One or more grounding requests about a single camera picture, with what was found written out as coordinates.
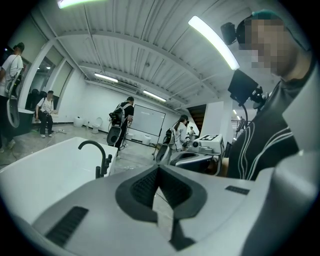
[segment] concrete floor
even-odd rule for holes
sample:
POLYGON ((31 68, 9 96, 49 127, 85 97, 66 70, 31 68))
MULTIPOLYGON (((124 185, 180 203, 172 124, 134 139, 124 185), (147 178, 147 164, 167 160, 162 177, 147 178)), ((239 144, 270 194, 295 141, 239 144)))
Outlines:
MULTIPOLYGON (((16 144, 14 148, 12 150, 5 148, 5 152, 0 154, 0 169, 16 160, 73 137, 81 137, 101 144, 107 144, 107 134, 101 132, 93 134, 90 129, 86 130, 84 127, 77 128, 71 124, 64 124, 54 125, 52 129, 53 131, 64 130, 66 134, 53 133, 52 137, 41 138, 38 131, 32 130, 30 133, 15 137, 16 144)), ((120 158, 117 158, 115 162, 116 174, 130 172, 134 168, 155 164, 152 156, 154 148, 132 141, 125 141, 125 143, 127 147, 119 153, 120 158)), ((173 211, 163 198, 165 198, 164 195, 158 189, 154 197, 153 210, 158 213, 159 231, 169 240, 172 230, 173 211)))

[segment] faucet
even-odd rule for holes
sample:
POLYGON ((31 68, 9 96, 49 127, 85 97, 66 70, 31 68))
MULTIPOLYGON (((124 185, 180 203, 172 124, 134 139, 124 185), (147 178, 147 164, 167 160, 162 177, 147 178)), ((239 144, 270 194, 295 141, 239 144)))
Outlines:
POLYGON ((101 178, 103 177, 105 174, 107 174, 107 169, 109 168, 109 164, 111 163, 111 160, 112 160, 112 155, 109 154, 108 155, 108 158, 106 159, 106 152, 105 150, 103 149, 103 147, 93 141, 93 140, 86 140, 84 142, 82 142, 79 146, 78 146, 78 149, 81 150, 82 147, 86 144, 92 144, 92 145, 95 145, 100 151, 101 151, 101 154, 102 154, 102 161, 101 161, 101 167, 97 166, 95 168, 95 178, 101 178))

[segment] shoes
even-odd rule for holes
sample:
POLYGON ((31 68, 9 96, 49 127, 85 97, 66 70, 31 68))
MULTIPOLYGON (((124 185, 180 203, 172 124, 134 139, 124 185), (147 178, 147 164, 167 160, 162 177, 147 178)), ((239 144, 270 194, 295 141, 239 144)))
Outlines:
POLYGON ((12 139, 9 143, 8 143, 8 149, 12 150, 15 146, 16 142, 12 139))

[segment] fluorescent light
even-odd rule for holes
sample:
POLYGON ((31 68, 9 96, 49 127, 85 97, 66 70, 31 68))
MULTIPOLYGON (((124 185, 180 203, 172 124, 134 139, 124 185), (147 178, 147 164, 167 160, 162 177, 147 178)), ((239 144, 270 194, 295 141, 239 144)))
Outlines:
POLYGON ((235 56, 231 53, 224 41, 203 20, 197 16, 193 16, 188 23, 213 44, 232 70, 236 70, 240 67, 235 56))
POLYGON ((98 78, 103 78, 103 79, 110 80, 112 82, 118 83, 118 80, 115 79, 115 78, 112 78, 112 77, 109 77, 109 76, 106 76, 106 75, 103 75, 103 74, 97 74, 97 73, 94 73, 94 75, 96 77, 98 77, 98 78))
POLYGON ((84 2, 93 2, 93 1, 97 1, 97 0, 58 0, 58 6, 60 9, 62 9, 68 6, 72 6, 72 5, 76 5, 84 2))
POLYGON ((152 97, 154 97, 154 98, 156 98, 156 99, 158 99, 158 100, 160 100, 160 101, 162 101, 162 102, 166 102, 166 100, 165 100, 164 98, 160 98, 159 96, 154 95, 154 94, 152 94, 151 92, 148 92, 148 91, 146 91, 146 90, 144 90, 143 93, 144 93, 144 94, 148 94, 148 95, 150 95, 150 96, 152 96, 152 97))

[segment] bathtub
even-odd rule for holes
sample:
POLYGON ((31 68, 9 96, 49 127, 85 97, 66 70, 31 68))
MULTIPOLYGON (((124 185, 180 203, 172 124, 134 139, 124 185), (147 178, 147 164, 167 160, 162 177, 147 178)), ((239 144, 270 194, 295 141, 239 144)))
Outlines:
MULTIPOLYGON (((26 156, 0 170, 0 193, 11 214, 29 224, 48 207, 96 177, 102 154, 92 145, 78 146, 74 137, 26 156)), ((100 144, 112 161, 107 176, 114 173, 117 148, 100 144)))

